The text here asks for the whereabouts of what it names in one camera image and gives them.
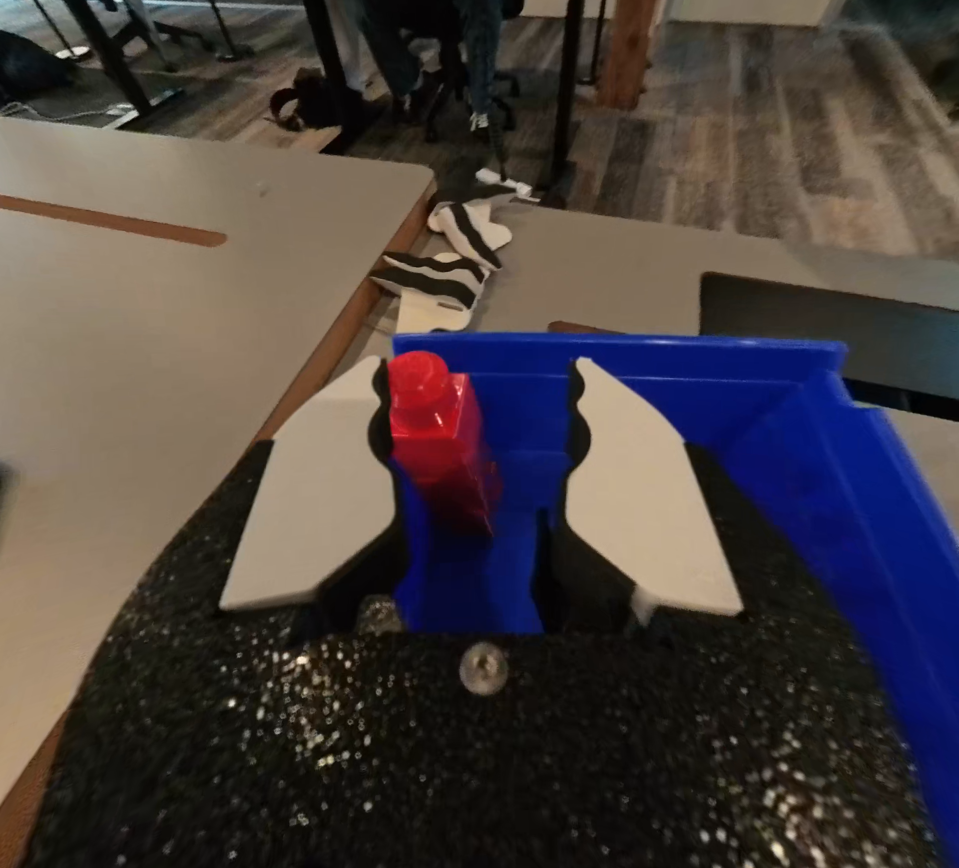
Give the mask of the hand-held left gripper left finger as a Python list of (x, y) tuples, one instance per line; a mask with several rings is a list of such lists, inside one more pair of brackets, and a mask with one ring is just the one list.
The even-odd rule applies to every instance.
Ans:
[(220, 610), (304, 606), (352, 629), (366, 598), (393, 595), (411, 553), (392, 448), (388, 364), (366, 357), (276, 433)]

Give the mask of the wooden post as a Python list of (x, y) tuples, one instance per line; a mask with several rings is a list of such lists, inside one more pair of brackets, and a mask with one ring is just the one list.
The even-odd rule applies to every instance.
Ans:
[(659, 0), (617, 0), (597, 103), (632, 110), (643, 93)]

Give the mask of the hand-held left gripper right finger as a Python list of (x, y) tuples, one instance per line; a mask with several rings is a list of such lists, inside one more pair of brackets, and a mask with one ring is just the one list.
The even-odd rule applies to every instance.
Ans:
[(734, 618), (744, 603), (686, 442), (625, 382), (569, 370), (568, 476), (553, 538), (562, 624), (650, 624), (659, 609)]

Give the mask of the small red mega block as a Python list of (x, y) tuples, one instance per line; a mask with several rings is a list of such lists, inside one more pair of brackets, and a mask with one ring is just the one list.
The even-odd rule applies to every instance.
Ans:
[(490, 538), (501, 485), (471, 377), (424, 350), (395, 356), (388, 375), (395, 461), (438, 525)]

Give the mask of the dark bag on floor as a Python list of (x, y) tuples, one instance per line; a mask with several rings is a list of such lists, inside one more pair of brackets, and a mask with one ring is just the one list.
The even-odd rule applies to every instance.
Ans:
[(348, 125), (345, 103), (317, 67), (297, 71), (290, 85), (270, 96), (269, 111), (271, 121), (290, 132), (345, 129)]

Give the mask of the black white striped sock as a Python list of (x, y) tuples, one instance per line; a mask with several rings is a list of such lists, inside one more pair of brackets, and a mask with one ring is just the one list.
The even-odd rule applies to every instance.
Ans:
[(511, 230), (497, 220), (499, 211), (511, 203), (540, 202), (531, 185), (484, 167), (463, 198), (437, 203), (427, 228), (445, 237), (458, 255), (495, 273), (501, 269), (498, 251), (512, 240)]
[(457, 333), (473, 320), (492, 272), (454, 252), (387, 252), (369, 279), (399, 299), (395, 334)]

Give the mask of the black backpack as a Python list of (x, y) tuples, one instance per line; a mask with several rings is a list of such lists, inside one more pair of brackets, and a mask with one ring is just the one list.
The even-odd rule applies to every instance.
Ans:
[(70, 86), (73, 66), (29, 38), (1, 31), (1, 106)]

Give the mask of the black desk mat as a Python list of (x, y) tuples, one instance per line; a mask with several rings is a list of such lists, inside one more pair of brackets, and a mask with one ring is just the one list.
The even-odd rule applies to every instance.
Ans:
[(859, 403), (958, 421), (958, 313), (734, 275), (700, 280), (700, 334), (840, 343)]

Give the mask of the blue plastic bin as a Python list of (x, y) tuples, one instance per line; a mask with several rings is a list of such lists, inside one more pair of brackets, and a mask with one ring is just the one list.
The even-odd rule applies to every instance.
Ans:
[(723, 337), (400, 335), (471, 375), (494, 449), (560, 450), (578, 357), (709, 449), (863, 637), (928, 794), (957, 793), (957, 541), (886, 416), (857, 406), (837, 343)]

